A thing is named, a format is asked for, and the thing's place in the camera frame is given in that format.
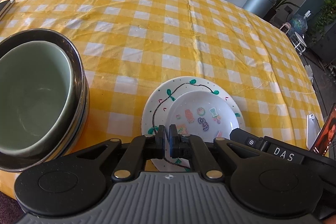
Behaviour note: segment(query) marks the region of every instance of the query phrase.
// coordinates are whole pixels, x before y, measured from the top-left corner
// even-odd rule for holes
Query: flower pot
[[[271,8],[267,14],[263,17],[263,20],[270,22],[271,19],[276,15],[277,11]]]

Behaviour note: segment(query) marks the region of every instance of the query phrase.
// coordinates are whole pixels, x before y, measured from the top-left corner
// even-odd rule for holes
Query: gray trash can
[[[243,9],[263,18],[277,0],[247,0]]]

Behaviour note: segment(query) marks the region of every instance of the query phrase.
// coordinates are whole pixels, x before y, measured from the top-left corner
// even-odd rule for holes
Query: gray ribbed panel
[[[231,198],[225,186],[197,173],[142,172],[136,180],[117,183],[95,208],[80,215],[48,219],[27,214],[19,224],[319,224],[313,216],[273,220],[254,215]]]

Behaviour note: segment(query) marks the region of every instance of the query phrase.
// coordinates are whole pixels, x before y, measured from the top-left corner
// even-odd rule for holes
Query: person on phone screen
[[[321,137],[321,139],[315,146],[319,151],[319,154],[324,155],[327,152],[330,142],[332,141],[335,135],[335,129],[336,129],[336,118],[332,118],[328,126],[328,131]]]

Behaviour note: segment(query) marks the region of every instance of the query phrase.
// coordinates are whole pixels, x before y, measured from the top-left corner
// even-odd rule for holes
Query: yellow checkered tablecloth
[[[247,131],[305,147],[306,115],[322,114],[285,34],[224,0],[16,0],[1,39],[30,28],[68,37],[90,86],[87,128],[76,150],[141,134],[142,111],[161,83],[206,78],[225,89]],[[17,174],[0,172],[9,196]]]

